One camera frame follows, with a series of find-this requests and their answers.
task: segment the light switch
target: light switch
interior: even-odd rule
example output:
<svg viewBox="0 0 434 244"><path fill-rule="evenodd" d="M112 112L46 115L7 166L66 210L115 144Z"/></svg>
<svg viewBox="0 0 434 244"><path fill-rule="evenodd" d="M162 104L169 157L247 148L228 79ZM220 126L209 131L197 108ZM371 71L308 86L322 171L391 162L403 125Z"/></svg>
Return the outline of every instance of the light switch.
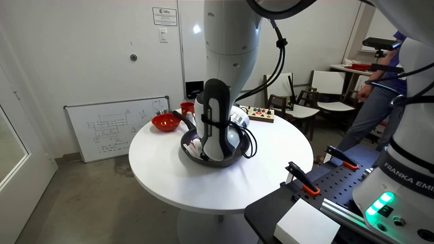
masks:
<svg viewBox="0 0 434 244"><path fill-rule="evenodd" d="M161 43L166 43L168 42L167 40L167 28L159 28L158 32L160 33L160 42Z"/></svg>

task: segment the hand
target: hand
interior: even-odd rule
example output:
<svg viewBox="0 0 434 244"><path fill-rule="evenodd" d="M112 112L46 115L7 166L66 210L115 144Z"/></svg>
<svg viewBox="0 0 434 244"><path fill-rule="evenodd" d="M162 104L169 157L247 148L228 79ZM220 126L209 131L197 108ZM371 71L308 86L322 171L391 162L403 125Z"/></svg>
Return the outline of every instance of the hand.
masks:
<svg viewBox="0 0 434 244"><path fill-rule="evenodd" d="M369 94L371 94L373 89L373 86L371 85L365 85L358 93L357 93L357 99L359 99L360 101L365 101L368 97Z"/></svg>

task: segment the sign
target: sign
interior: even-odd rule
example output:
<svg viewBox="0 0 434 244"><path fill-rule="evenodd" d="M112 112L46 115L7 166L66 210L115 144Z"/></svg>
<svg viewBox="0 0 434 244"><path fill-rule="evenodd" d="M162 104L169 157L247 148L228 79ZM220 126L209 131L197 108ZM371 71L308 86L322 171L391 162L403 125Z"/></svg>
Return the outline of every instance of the sign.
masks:
<svg viewBox="0 0 434 244"><path fill-rule="evenodd" d="M177 26L178 17L175 9L165 9L153 7L154 24L161 26Z"/></svg>

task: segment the white chair seat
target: white chair seat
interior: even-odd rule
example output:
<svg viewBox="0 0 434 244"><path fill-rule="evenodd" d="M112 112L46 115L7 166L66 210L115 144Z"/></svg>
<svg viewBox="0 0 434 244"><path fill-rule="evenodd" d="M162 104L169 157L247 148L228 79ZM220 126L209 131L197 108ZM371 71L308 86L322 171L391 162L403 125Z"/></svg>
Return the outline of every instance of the white chair seat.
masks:
<svg viewBox="0 0 434 244"><path fill-rule="evenodd" d="M350 111L353 107L341 102L318 102L318 107L329 111Z"/></svg>
<svg viewBox="0 0 434 244"><path fill-rule="evenodd" d="M313 108L309 108L309 107L305 107L305 106L301 106L301 105L297 105L297 104L294 104L294 110L293 111L291 111L289 109L286 110L287 114L292 115L296 119L308 118L310 116L315 115L318 112L319 112L319 109L313 109Z"/></svg>

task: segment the jeans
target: jeans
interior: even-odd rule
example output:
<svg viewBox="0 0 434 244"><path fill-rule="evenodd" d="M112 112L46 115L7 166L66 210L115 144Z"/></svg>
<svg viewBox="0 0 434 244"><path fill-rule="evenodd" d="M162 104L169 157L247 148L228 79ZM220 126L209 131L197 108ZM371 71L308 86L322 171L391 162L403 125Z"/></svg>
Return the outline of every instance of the jeans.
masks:
<svg viewBox="0 0 434 244"><path fill-rule="evenodd" d="M391 82L382 82L382 85L393 87ZM397 95L385 89L375 87L365 100L352 126L345 134L338 149L346 151L359 144L383 119L388 115L389 123L383 135L378 139L377 151L389 144L389 139L395 133L404 112L403 107L390 107L390 101Z"/></svg>

